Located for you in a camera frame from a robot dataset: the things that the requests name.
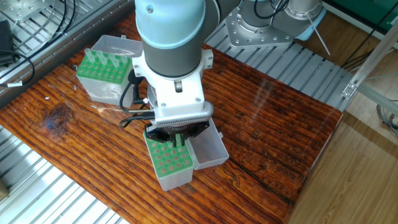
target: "cable clip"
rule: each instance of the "cable clip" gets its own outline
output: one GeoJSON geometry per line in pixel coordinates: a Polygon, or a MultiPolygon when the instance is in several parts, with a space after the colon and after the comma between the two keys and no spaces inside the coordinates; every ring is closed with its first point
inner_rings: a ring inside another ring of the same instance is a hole
{"type": "Polygon", "coordinates": [[[22,86],[22,81],[7,84],[7,87],[20,87],[20,86],[22,86]]]}

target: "metal mounting plate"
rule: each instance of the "metal mounting plate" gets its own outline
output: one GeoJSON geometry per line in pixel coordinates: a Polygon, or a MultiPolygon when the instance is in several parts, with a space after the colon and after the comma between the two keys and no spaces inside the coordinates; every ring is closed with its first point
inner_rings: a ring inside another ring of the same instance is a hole
{"type": "Polygon", "coordinates": [[[24,22],[53,3],[54,0],[2,0],[0,11],[12,21],[24,22]]]}
{"type": "Polygon", "coordinates": [[[239,48],[276,47],[289,45],[293,37],[275,29],[267,27],[249,27],[241,18],[239,11],[234,9],[226,18],[228,37],[231,45],[239,48]]]}

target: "black wire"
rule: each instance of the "black wire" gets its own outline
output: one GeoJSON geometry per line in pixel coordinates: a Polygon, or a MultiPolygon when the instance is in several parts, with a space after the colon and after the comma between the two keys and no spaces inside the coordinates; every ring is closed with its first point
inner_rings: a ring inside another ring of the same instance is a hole
{"type": "Polygon", "coordinates": [[[271,7],[272,7],[274,10],[276,10],[275,6],[274,6],[273,3],[272,3],[272,0],[269,0],[269,3],[271,4],[271,7]]]}
{"type": "Polygon", "coordinates": [[[119,101],[120,109],[127,113],[129,112],[129,110],[123,106],[123,100],[124,100],[124,97],[126,96],[127,91],[129,91],[130,86],[131,86],[131,82],[129,82],[129,84],[127,84],[122,95],[120,96],[120,101],[119,101]]]}
{"type": "Polygon", "coordinates": [[[68,12],[67,0],[63,0],[63,16],[62,16],[62,19],[61,19],[61,22],[60,22],[59,26],[57,27],[57,30],[54,32],[54,34],[51,37],[51,39],[53,39],[55,37],[55,34],[61,30],[62,25],[65,22],[65,19],[67,18],[67,12],[68,12]]]}
{"type": "MultiPolygon", "coordinates": [[[[398,6],[398,2],[391,7],[391,9],[387,12],[386,15],[384,15],[384,17],[376,24],[375,27],[379,27],[384,20],[386,20],[387,16],[398,6]]],[[[376,28],[374,28],[369,35],[362,41],[362,43],[355,49],[355,51],[347,58],[347,60],[343,63],[343,65],[341,67],[344,67],[348,64],[348,62],[354,57],[354,55],[356,55],[356,53],[358,53],[358,51],[360,50],[360,48],[366,43],[366,41],[369,40],[369,38],[371,38],[372,34],[374,33],[374,31],[376,31],[376,28]]]]}
{"type": "MultiPolygon", "coordinates": [[[[131,85],[132,85],[131,82],[129,82],[129,84],[127,84],[127,86],[124,89],[122,95],[120,96],[120,100],[119,100],[120,109],[123,110],[124,112],[128,112],[128,113],[129,113],[129,110],[123,106],[123,101],[124,101],[124,97],[126,96],[127,92],[129,91],[131,85]]],[[[141,110],[144,107],[145,107],[145,104],[141,105],[141,107],[139,109],[141,110]]],[[[134,120],[137,120],[137,119],[145,119],[145,117],[143,117],[143,115],[138,115],[138,113],[134,113],[130,118],[126,118],[126,119],[120,121],[119,127],[121,129],[124,129],[127,126],[129,126],[131,121],[134,121],[134,120]]]]}
{"type": "Polygon", "coordinates": [[[134,120],[137,120],[137,119],[145,119],[145,117],[143,117],[142,115],[133,114],[130,118],[126,118],[126,119],[123,119],[122,121],[120,121],[119,128],[124,129],[127,126],[129,126],[131,121],[134,121],[134,120]]]}
{"type": "Polygon", "coordinates": [[[68,25],[67,25],[66,28],[63,30],[63,33],[66,33],[66,31],[69,30],[70,26],[72,25],[72,21],[73,21],[73,19],[75,18],[75,14],[76,14],[76,0],[73,0],[73,12],[72,12],[72,16],[71,16],[71,18],[70,18],[70,20],[69,20],[68,25]]]}
{"type": "MultiPolygon", "coordinates": [[[[60,25],[57,28],[57,31],[55,31],[54,35],[60,30],[60,28],[62,27],[63,21],[65,21],[65,18],[67,16],[66,13],[66,8],[67,8],[67,0],[64,1],[64,5],[65,5],[65,11],[63,13],[62,16],[62,20],[60,25]]],[[[75,18],[75,14],[76,14],[76,0],[73,0],[73,12],[72,12],[72,16],[70,18],[70,21],[68,23],[68,25],[66,26],[66,28],[63,30],[63,32],[58,35],[55,39],[48,41],[45,45],[43,45],[43,47],[41,49],[39,49],[38,51],[36,51],[35,53],[33,53],[31,56],[28,57],[28,60],[26,60],[26,57],[23,56],[23,58],[25,59],[24,61],[20,62],[18,65],[14,66],[12,69],[8,70],[5,74],[3,74],[0,79],[4,78],[6,75],[10,74],[11,72],[13,72],[15,69],[17,69],[19,66],[21,66],[23,63],[25,63],[25,61],[28,61],[31,65],[33,65],[33,63],[31,63],[31,61],[29,59],[32,59],[33,57],[35,57],[39,52],[43,51],[46,47],[48,47],[52,42],[55,42],[56,40],[58,40],[59,38],[61,38],[61,36],[70,28],[72,21],[75,18]]]]}
{"type": "MultiPolygon", "coordinates": [[[[30,77],[28,78],[28,80],[22,82],[22,85],[25,85],[26,83],[29,83],[29,82],[33,79],[33,77],[35,76],[35,65],[33,64],[33,62],[32,62],[28,57],[26,57],[25,55],[23,55],[23,54],[21,54],[21,53],[14,52],[14,51],[11,51],[11,50],[0,50],[0,52],[5,52],[5,53],[10,53],[10,54],[18,55],[18,56],[24,58],[26,61],[28,61],[28,62],[30,63],[30,66],[32,67],[32,74],[30,75],[30,77]]],[[[0,86],[1,86],[1,87],[8,87],[7,84],[3,84],[3,83],[0,84],[0,86]]]]}
{"type": "Polygon", "coordinates": [[[279,12],[283,11],[283,8],[285,8],[287,6],[287,4],[289,3],[289,0],[285,0],[285,3],[280,5],[280,9],[277,9],[274,13],[272,13],[269,16],[260,16],[257,12],[257,3],[259,0],[256,0],[254,2],[254,14],[259,18],[259,19],[270,19],[272,17],[274,17],[276,14],[278,14],[279,12]]]}
{"type": "Polygon", "coordinates": [[[345,65],[344,67],[342,67],[343,69],[351,69],[351,68],[356,68],[358,66],[360,66],[362,63],[364,63],[366,61],[366,59],[369,57],[369,55],[372,53],[373,50],[371,50],[368,53],[365,53],[359,57],[356,57],[355,59],[352,59],[349,64],[345,65]]]}

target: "transparent plastic box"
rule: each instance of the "transparent plastic box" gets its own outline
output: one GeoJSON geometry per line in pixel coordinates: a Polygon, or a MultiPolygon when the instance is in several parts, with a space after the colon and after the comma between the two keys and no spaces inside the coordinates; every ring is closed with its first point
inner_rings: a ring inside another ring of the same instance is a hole
{"type": "Polygon", "coordinates": [[[144,139],[156,177],[164,191],[192,181],[192,158],[187,147],[181,146],[180,139],[177,139],[177,147],[173,147],[171,142],[163,144],[147,139],[145,133],[144,139]]]}
{"type": "MultiPolygon", "coordinates": [[[[99,59],[96,56],[96,52],[102,51],[104,56],[107,58],[108,63],[105,69],[112,70],[112,62],[110,61],[108,54],[114,54],[118,62],[123,65],[121,56],[126,56],[128,58],[128,68],[125,68],[123,71],[118,70],[118,74],[114,74],[115,77],[121,77],[122,80],[110,80],[109,77],[104,77],[98,75],[98,71],[96,74],[93,75],[92,70],[84,70],[88,68],[81,68],[78,69],[78,78],[80,83],[85,88],[86,92],[89,94],[90,98],[93,101],[97,101],[100,103],[109,103],[112,105],[119,105],[120,97],[127,87],[128,81],[128,74],[132,69],[131,58],[132,57],[139,57],[142,54],[142,43],[136,40],[129,40],[120,37],[113,37],[109,35],[103,35],[99,41],[93,46],[91,49],[93,55],[95,55],[96,60],[99,59]]],[[[87,56],[83,59],[81,65],[87,65],[88,59],[87,56]]],[[[101,64],[98,64],[98,69],[103,69],[101,64]]],[[[130,107],[132,105],[132,88],[130,87],[128,90],[124,100],[123,106],[130,107]]]]}
{"type": "Polygon", "coordinates": [[[221,140],[222,135],[218,133],[213,119],[209,123],[210,126],[197,137],[185,141],[195,170],[220,165],[229,158],[221,140]]]}
{"type": "Polygon", "coordinates": [[[177,139],[177,147],[173,148],[172,143],[161,144],[151,139],[147,139],[144,133],[144,139],[148,147],[150,159],[155,169],[156,177],[159,180],[160,186],[164,191],[179,187],[192,181],[193,170],[200,170],[207,167],[213,167],[224,163],[228,158],[229,154],[224,147],[221,140],[221,134],[217,132],[216,126],[213,120],[209,120],[210,126],[199,134],[195,138],[187,139],[185,141],[185,150],[189,153],[189,158],[192,160],[191,164],[188,164],[184,169],[179,170],[166,176],[162,176],[159,163],[164,162],[161,157],[157,158],[158,154],[161,154],[161,149],[156,147],[167,146],[164,152],[167,150],[179,150],[181,148],[180,142],[177,139]]]}

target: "wooden floor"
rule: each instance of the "wooden floor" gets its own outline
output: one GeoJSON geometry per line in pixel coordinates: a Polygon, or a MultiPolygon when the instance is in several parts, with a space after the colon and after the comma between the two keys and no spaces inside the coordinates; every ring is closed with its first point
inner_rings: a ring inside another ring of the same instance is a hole
{"type": "MultiPolygon", "coordinates": [[[[367,36],[331,13],[319,31],[331,57],[315,35],[301,44],[337,65],[342,65],[367,36]]],[[[358,55],[378,42],[371,38],[358,55]]],[[[371,76],[398,72],[397,62],[396,50],[383,59],[371,76]]],[[[367,80],[366,84],[398,100],[398,74],[367,80]]],[[[301,194],[290,223],[398,223],[397,145],[396,137],[379,121],[376,104],[357,94],[301,194]]]]}

